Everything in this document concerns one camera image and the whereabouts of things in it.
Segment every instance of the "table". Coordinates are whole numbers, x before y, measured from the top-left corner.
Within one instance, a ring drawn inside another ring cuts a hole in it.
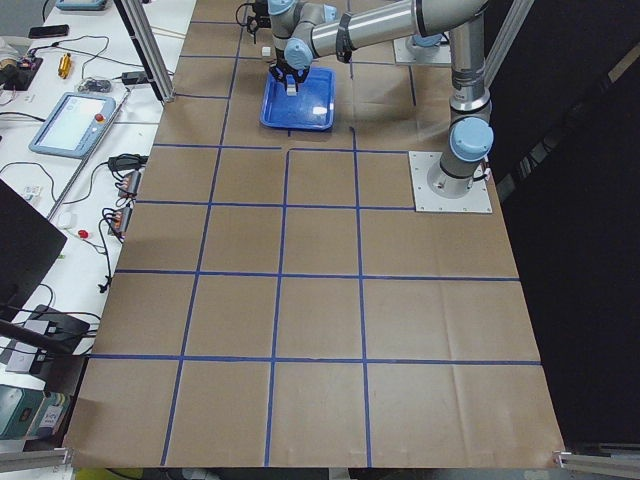
[[[149,21],[158,32],[156,38],[167,68],[170,70],[176,68],[183,44],[182,37],[187,30],[194,4],[195,0],[162,0],[145,6]],[[107,35],[110,41],[108,49],[103,52],[104,56],[130,64],[140,63],[118,12],[113,6],[101,12],[62,12],[54,9],[45,24],[59,23],[70,25],[70,33],[65,40],[83,35]],[[54,40],[59,39],[36,40],[32,46],[48,45]],[[85,38],[68,42],[66,46],[93,54],[97,53],[104,44],[105,40],[102,39]],[[44,63],[33,84],[28,91],[17,92],[16,98],[8,105],[0,107],[0,111],[20,111],[46,117],[62,94],[72,91],[79,83],[81,64],[91,58],[90,55],[72,53],[74,67],[70,76],[63,80],[57,76],[58,61],[62,53],[57,49],[39,50],[38,56],[44,59]],[[120,76],[123,71],[139,69],[141,68],[95,59],[87,65],[87,75],[113,78]],[[124,87],[114,82],[114,90],[110,95],[119,101],[124,94]],[[4,103],[10,98],[11,93],[4,92],[0,96],[0,103]],[[66,200],[81,198],[88,191],[91,171],[99,163],[106,161],[109,156],[125,152],[148,154],[161,114],[162,105],[156,100],[150,86],[136,86]],[[54,177],[56,182],[55,195],[58,195],[73,174],[79,160],[39,155],[28,150],[28,144],[39,127],[39,123],[25,121],[20,117],[0,117],[0,135],[2,136],[0,168],[14,161],[36,162],[44,166]],[[28,185],[42,186],[43,192],[36,205],[42,215],[46,216],[53,206],[53,200],[49,194],[50,181],[37,167],[11,166],[2,173],[2,180],[17,192],[23,191],[24,187]],[[98,315],[102,313],[106,295],[99,293],[97,285],[104,283],[105,258],[97,255],[90,245],[82,242],[76,232],[78,229],[86,229],[91,234],[90,240],[100,243],[97,233],[100,210],[102,207],[113,207],[117,199],[117,190],[113,182],[108,169],[102,167],[96,172],[91,196],[86,201],[64,206],[59,210],[59,212],[75,214],[77,221],[73,228],[65,232],[68,241],[62,252],[64,258],[53,265],[44,279],[44,283],[52,286],[55,290],[56,298],[53,307],[57,310],[89,311]],[[56,221],[57,216],[54,217],[53,223],[55,224]],[[107,237],[107,242],[111,260],[115,265],[120,254],[120,244],[112,237]],[[25,308],[31,309],[38,304],[46,304],[47,301],[48,293],[44,289],[38,289]],[[24,320],[27,316],[26,313],[19,314],[15,321]],[[91,341],[89,339],[83,340],[78,346],[77,352],[86,350],[91,345]],[[4,371],[4,366],[0,367],[0,380],[5,384],[27,388],[42,389],[44,387],[43,381],[26,375],[9,374]],[[19,451],[23,444],[24,442],[19,441],[0,442],[0,451]]]
[[[323,59],[333,129],[268,129],[268,33],[235,6],[194,10],[74,464],[548,466],[562,439],[493,185],[491,215],[413,209],[407,151],[442,149],[449,72],[390,43]]]

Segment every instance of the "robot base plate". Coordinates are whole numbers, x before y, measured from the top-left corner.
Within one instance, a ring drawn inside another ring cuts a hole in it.
[[[397,65],[451,67],[451,47],[448,44],[410,50],[407,48],[407,40],[405,37],[393,41]]]
[[[431,213],[493,213],[485,180],[474,182],[462,198],[444,198],[435,193],[427,182],[427,173],[432,165],[440,161],[441,152],[409,152],[411,183],[416,212]],[[475,176],[482,175],[478,167]]]

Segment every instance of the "brown paper surface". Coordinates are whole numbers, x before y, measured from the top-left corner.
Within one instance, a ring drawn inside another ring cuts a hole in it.
[[[269,32],[254,45],[236,7],[196,6],[75,465],[549,466],[562,439],[495,189],[491,215],[413,211],[406,151],[446,142],[450,72],[395,66],[391,43],[322,59],[334,127],[269,129]]]

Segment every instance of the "black wall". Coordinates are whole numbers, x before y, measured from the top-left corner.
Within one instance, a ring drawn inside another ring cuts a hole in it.
[[[486,52],[512,0],[491,0]],[[491,86],[497,181],[560,123],[578,100],[640,41],[640,2],[541,0]]]
[[[640,60],[504,213],[565,441],[640,443]]]

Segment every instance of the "plastic tray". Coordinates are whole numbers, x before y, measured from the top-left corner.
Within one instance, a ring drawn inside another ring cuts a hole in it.
[[[284,85],[269,75],[260,121],[272,128],[327,130],[333,125],[334,97],[335,73],[330,68],[311,68],[295,96],[288,96]]]

